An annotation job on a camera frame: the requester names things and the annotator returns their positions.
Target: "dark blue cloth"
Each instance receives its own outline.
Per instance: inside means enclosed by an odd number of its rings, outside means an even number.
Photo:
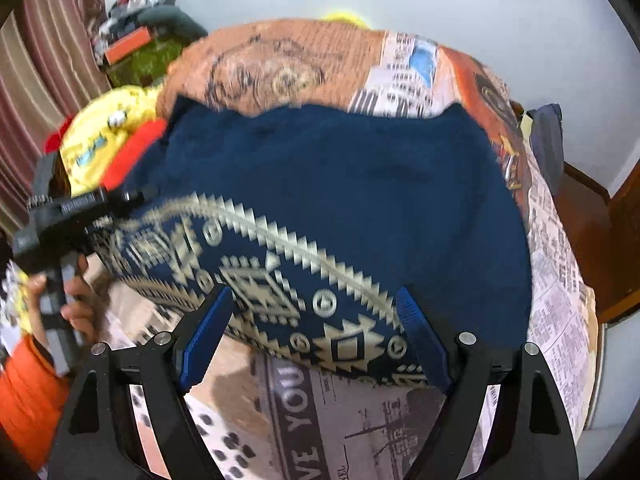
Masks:
[[[159,198],[96,243],[105,263],[171,308],[228,283],[244,316],[228,332],[272,354],[424,382],[392,299],[409,283],[460,331],[526,340],[524,226],[460,105],[430,120],[313,105],[247,118],[180,97],[124,187],[146,184]]]

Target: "metal screw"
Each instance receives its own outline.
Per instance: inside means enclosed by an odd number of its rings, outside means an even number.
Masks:
[[[529,355],[538,355],[540,348],[535,343],[524,343],[524,351]]]
[[[105,345],[104,343],[96,343],[95,345],[93,345],[91,347],[91,353],[93,355],[100,355],[102,354],[102,352],[104,352],[107,349],[107,345]]]
[[[154,343],[160,346],[166,345],[169,341],[171,341],[171,334],[169,334],[168,332],[161,332],[159,334],[156,334],[156,336],[154,337]]]
[[[475,345],[476,341],[478,341],[478,339],[476,339],[476,336],[474,336],[471,332],[463,332],[458,336],[458,339],[460,339],[460,342],[462,344],[469,346]]]

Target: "white wall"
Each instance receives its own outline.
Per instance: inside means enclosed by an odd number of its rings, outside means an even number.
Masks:
[[[177,4],[209,29],[350,10],[371,27],[422,34],[492,66],[525,107],[560,103],[565,159],[609,192],[617,190],[638,160],[634,149],[640,137],[640,53],[607,0],[177,0]]]
[[[580,478],[585,478],[609,452],[640,397],[640,312],[607,326],[604,360],[593,420],[576,445]]]

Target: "yellow object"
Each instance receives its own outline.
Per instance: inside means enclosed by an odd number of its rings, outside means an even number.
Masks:
[[[502,141],[502,146],[507,154],[511,156],[518,156],[518,152],[513,149],[509,139],[506,136],[500,135],[500,140]]]
[[[530,144],[531,137],[531,127],[533,126],[533,119],[529,117],[527,114],[522,116],[522,120],[520,121],[520,131],[522,132],[522,137],[527,144]]]
[[[31,334],[31,319],[29,318],[29,307],[27,306],[27,289],[26,283],[29,277],[21,270],[17,271],[18,291],[17,297],[14,298],[14,309],[18,315],[18,325],[22,333]]]
[[[156,100],[161,89],[122,86],[80,110],[60,146],[72,195],[98,187],[129,136],[141,124],[156,118]]]
[[[347,22],[355,25],[360,28],[369,28],[364,20],[361,20],[355,14],[351,14],[350,12],[331,12],[326,15],[323,20],[326,22]]]

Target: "black device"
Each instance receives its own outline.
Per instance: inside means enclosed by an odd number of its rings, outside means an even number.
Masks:
[[[73,371],[81,361],[82,338],[60,315],[68,298],[64,283],[77,272],[79,251],[87,243],[87,229],[105,216],[124,216],[144,200],[144,192],[109,193],[103,187],[71,197],[71,186],[55,151],[38,161],[33,196],[27,207],[29,223],[15,234],[14,261],[28,274],[43,272],[47,286],[40,298],[42,324],[56,374]]]
[[[171,478],[223,480],[183,396],[202,380],[233,308],[228,286],[217,286],[173,333],[116,351],[95,345],[65,406],[50,480],[160,478],[146,466],[130,384],[143,387]],[[423,304],[420,309],[446,349],[454,384],[405,480],[456,480],[489,384],[501,384],[497,413],[480,469],[468,478],[577,480],[569,421],[540,349],[527,342],[515,352],[495,351],[469,332],[454,332]]]

